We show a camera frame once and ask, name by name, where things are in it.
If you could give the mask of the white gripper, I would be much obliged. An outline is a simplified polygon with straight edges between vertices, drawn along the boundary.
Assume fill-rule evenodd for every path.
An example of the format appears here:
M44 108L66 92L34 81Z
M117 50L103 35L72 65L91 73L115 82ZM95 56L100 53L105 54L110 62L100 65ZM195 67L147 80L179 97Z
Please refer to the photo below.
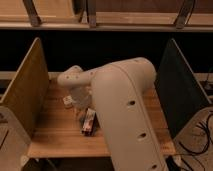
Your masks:
M91 95L84 86L72 88L70 95L73 99L73 106L78 109L86 109L91 104Z

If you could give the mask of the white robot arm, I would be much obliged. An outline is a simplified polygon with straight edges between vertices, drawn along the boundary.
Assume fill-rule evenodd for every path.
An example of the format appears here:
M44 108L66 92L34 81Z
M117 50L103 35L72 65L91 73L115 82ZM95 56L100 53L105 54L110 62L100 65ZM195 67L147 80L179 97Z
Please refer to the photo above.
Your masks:
M76 107L94 106L115 171L168 171L143 100L155 78L143 57L88 71L75 65L57 78Z

